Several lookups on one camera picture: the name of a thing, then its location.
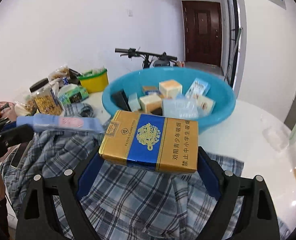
white table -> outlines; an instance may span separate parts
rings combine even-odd
[[[105,111],[102,93],[91,94],[85,101],[92,105],[102,123],[110,115]],[[277,118],[249,103],[237,100],[232,115],[224,122],[199,135],[199,145],[205,151],[226,155],[244,162],[242,176],[262,175],[272,196],[277,216],[291,231],[296,227],[296,143],[276,152],[264,138],[268,127],[290,130]]]

wooden door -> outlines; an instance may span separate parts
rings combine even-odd
[[[220,3],[183,1],[186,61],[220,66]]]

glass jar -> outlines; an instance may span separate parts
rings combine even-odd
[[[30,87],[31,97],[41,114],[60,115],[62,112],[59,101],[47,78],[40,80]]]

yellow bucket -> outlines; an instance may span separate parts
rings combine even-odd
[[[81,86],[86,88],[88,93],[101,92],[105,90],[106,86],[109,85],[107,69],[104,69],[101,73],[91,73],[92,71],[89,71],[78,77],[81,82]]]

checkered cloth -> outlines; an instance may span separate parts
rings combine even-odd
[[[0,167],[16,214],[35,174],[49,178],[74,169],[97,145],[95,135],[85,132],[45,131],[34,139],[19,169],[10,166],[14,152]],[[224,170],[241,175],[242,162],[209,156]],[[54,196],[54,201],[63,232],[73,239],[59,197]],[[170,175],[108,162],[80,202],[101,239],[128,240],[195,239],[216,205],[197,173]],[[232,235],[241,204],[239,197],[223,239]],[[281,221],[279,225],[281,239],[285,239],[290,232]]]

